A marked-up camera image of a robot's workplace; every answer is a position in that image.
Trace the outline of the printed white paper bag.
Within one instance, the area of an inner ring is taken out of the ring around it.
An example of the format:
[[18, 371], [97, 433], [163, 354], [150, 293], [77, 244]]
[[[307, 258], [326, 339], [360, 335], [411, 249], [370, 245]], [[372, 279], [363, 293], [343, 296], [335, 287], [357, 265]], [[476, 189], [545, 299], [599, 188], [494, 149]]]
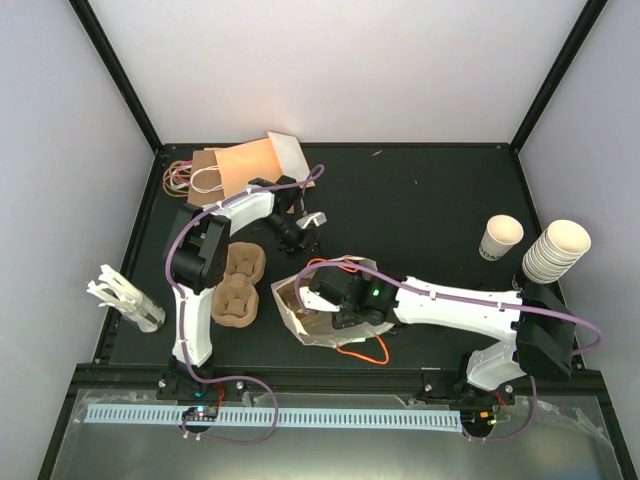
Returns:
[[[337, 313], [339, 308], [324, 300], [322, 311], [304, 310], [299, 302], [298, 289], [295, 288], [296, 278], [294, 275], [272, 283], [271, 291], [284, 325], [302, 345], [332, 349], [374, 365], [384, 366], [390, 362], [389, 350], [382, 335], [391, 330], [391, 323], [383, 323], [381, 326], [361, 324], [335, 329], [332, 326], [332, 314]], [[310, 275], [305, 274], [300, 287], [309, 285]], [[380, 345], [383, 355], [381, 359], [352, 349], [369, 339], [375, 339]]]

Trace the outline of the brown pulp cup carrier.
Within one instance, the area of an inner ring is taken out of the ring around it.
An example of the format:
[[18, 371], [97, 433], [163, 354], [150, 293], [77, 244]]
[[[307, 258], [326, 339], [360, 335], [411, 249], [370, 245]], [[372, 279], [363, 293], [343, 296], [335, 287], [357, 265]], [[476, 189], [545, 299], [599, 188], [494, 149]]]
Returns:
[[229, 245], [223, 280], [216, 286], [211, 317], [218, 325], [245, 328], [257, 317], [259, 295], [256, 284], [263, 278], [266, 254], [257, 244]]

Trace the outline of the single paper coffee cup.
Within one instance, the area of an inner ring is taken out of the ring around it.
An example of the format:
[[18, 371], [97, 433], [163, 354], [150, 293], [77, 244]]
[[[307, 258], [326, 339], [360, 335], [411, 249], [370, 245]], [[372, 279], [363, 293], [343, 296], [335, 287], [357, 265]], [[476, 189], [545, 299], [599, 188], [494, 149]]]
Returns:
[[486, 223], [479, 244], [479, 254], [487, 261], [498, 261], [524, 237], [522, 224], [509, 215], [498, 214]]

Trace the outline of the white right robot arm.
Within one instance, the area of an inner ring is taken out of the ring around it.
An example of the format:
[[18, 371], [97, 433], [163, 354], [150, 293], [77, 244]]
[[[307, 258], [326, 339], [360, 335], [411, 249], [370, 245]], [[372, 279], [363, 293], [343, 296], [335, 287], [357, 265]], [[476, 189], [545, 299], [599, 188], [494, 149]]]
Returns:
[[406, 278], [400, 285], [343, 270], [316, 273], [300, 290], [310, 310], [329, 312], [336, 329], [360, 324], [435, 325], [494, 339], [472, 352], [454, 379], [457, 396], [476, 403], [499, 386], [523, 377], [567, 381], [571, 377], [574, 325], [567, 308], [547, 287], [472, 291]]

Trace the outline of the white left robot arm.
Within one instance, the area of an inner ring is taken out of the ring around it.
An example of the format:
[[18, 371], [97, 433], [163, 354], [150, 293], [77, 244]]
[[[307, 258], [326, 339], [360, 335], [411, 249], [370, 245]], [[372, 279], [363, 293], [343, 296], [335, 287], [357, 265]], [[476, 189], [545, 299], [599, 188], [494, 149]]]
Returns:
[[254, 179], [235, 195], [209, 206], [183, 207], [176, 216], [167, 246], [164, 273], [176, 303], [176, 340], [172, 355], [186, 367], [179, 386], [193, 399], [207, 397], [214, 388], [213, 372], [202, 365], [212, 355], [211, 304], [222, 282], [230, 237], [262, 221], [290, 256], [308, 256], [318, 245], [312, 220], [295, 219], [288, 210], [317, 180], [318, 172], [300, 182], [282, 176], [275, 183]]

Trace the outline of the orange kraft paper bag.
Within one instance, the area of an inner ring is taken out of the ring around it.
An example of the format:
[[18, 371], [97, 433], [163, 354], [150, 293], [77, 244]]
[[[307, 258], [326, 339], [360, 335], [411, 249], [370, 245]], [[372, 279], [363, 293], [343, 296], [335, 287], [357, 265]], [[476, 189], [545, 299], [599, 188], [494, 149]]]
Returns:
[[267, 137], [215, 151], [224, 197], [239, 193], [256, 178], [276, 182], [287, 176], [300, 182], [310, 168], [295, 136], [268, 132]]

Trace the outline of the brown kraft paper bag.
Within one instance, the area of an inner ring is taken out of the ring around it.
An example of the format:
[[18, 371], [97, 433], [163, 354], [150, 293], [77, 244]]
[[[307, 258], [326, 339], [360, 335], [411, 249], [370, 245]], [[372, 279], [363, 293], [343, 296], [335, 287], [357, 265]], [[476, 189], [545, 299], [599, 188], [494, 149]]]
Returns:
[[217, 148], [196, 150], [190, 160], [177, 160], [163, 174], [164, 192], [204, 206], [225, 199], [215, 158]]

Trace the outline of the stack of paper cups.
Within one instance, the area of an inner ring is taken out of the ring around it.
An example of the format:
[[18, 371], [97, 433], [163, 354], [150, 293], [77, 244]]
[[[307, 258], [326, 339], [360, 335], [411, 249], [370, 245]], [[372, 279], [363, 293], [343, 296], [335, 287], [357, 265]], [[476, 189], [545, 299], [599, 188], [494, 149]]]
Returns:
[[512, 287], [523, 291], [529, 283], [545, 286], [557, 282], [591, 246], [590, 234], [579, 223], [553, 221], [525, 253], [512, 277]]

